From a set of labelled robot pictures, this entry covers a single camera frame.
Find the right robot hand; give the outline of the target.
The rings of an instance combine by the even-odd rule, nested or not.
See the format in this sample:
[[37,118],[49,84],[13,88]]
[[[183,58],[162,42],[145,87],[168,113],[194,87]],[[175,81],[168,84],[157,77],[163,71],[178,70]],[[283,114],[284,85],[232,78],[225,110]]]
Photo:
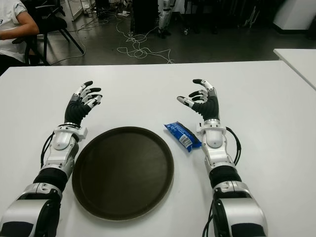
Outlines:
[[219,103],[216,89],[204,79],[194,79],[193,83],[203,86],[204,89],[192,92],[188,98],[177,96],[177,100],[200,114],[204,121],[209,119],[219,120]]

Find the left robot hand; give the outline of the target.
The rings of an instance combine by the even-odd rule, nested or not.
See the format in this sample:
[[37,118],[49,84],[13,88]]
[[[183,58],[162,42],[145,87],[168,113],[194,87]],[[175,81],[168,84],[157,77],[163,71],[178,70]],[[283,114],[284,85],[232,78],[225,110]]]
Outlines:
[[72,94],[65,110],[64,123],[80,127],[82,120],[101,103],[103,96],[98,94],[101,88],[92,85],[93,81],[87,81]]

